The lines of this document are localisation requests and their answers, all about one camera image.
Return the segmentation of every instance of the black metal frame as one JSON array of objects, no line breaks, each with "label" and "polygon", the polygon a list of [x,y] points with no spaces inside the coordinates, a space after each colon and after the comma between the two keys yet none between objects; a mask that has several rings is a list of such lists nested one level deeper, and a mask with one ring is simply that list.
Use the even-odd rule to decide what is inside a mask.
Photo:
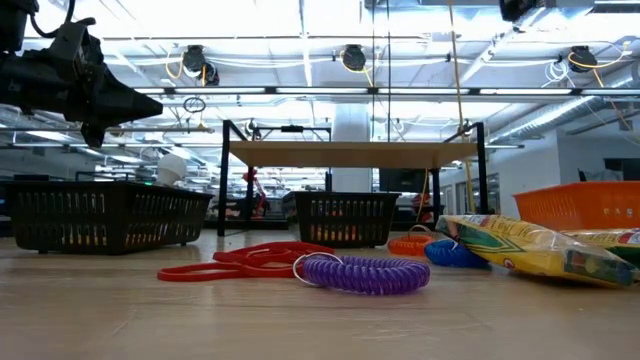
[{"label": "black metal frame", "polygon": [[[465,137],[466,133],[476,130],[476,145],[478,148],[478,180],[480,181],[480,209],[476,209],[478,214],[489,213],[489,190],[487,185],[487,159],[484,138],[484,123],[476,122],[470,126],[466,126],[456,134],[450,136],[444,143],[452,142],[459,137]],[[255,140],[255,130],[275,131],[282,130],[282,127],[256,127],[252,135]],[[324,130],[329,133],[329,141],[331,141],[331,129],[329,128],[303,128],[303,130],[316,131]],[[229,150],[231,147],[231,131],[233,131],[242,141],[249,141],[246,136],[238,129],[231,120],[222,122],[222,159],[220,163],[220,194],[218,197],[218,236],[225,236],[226,208],[227,208],[227,179],[229,176]],[[253,213],[253,166],[247,166],[247,196],[246,196],[246,228],[251,228],[251,214]],[[441,199],[440,199],[440,168],[430,169],[429,172],[433,177],[433,220],[438,222],[440,217]],[[331,174],[328,174],[327,181],[331,180]]]}]

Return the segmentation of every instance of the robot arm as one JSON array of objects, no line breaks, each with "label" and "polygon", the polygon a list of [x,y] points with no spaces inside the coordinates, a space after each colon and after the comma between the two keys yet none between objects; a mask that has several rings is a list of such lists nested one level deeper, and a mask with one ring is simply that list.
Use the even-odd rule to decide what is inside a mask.
[{"label": "robot arm", "polygon": [[109,71],[100,41],[87,30],[93,19],[65,22],[46,34],[54,37],[48,49],[15,55],[22,47],[26,18],[37,11],[36,0],[0,0],[0,103],[27,115],[45,110],[80,122],[91,147],[102,146],[107,127],[162,114],[161,103]]}]

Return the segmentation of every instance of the purple coiled keychain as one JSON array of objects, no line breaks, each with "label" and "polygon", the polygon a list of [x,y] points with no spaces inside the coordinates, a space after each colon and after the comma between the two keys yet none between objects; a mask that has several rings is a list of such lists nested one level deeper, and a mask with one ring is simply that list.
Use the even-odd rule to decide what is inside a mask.
[{"label": "purple coiled keychain", "polygon": [[[299,262],[304,278],[296,272]],[[429,282],[427,264],[406,259],[337,257],[327,253],[301,256],[293,265],[302,282],[368,295],[396,295],[414,291]]]}]

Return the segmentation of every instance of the metal key ring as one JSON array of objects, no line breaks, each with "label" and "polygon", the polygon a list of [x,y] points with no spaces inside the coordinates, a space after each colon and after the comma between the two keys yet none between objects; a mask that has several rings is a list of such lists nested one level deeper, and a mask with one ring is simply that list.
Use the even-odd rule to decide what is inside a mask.
[{"label": "metal key ring", "polygon": [[315,253],[311,253],[311,254],[308,254],[308,255],[302,255],[302,256],[300,256],[299,258],[297,258],[297,259],[296,259],[296,261],[294,261],[294,263],[293,263],[293,276],[295,276],[295,277],[296,277],[296,279],[298,279],[298,280],[302,281],[303,283],[305,283],[305,284],[307,284],[307,285],[315,286],[315,287],[320,287],[321,285],[314,284],[314,283],[312,283],[311,281],[307,281],[307,280],[303,279],[300,275],[298,275],[298,263],[300,263],[300,261],[302,261],[302,260],[304,260],[304,259],[310,258],[310,257],[312,257],[312,256],[318,256],[318,255],[321,255],[321,256],[328,256],[328,257],[330,257],[330,258],[333,258],[333,259],[335,259],[335,260],[338,260],[338,262],[339,262],[340,264],[343,264],[343,265],[344,265],[344,263],[342,262],[342,259],[340,259],[339,257],[337,257],[337,256],[335,256],[335,255],[333,255],[333,254],[329,254],[329,253],[325,253],[325,252],[315,252]]}]

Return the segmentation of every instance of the white object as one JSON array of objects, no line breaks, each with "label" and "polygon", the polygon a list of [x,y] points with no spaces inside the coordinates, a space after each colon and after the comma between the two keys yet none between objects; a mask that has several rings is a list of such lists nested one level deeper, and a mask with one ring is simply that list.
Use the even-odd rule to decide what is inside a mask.
[{"label": "white object", "polygon": [[158,180],[159,185],[173,186],[176,181],[181,180],[187,175],[187,162],[183,158],[167,154],[158,161]]}]

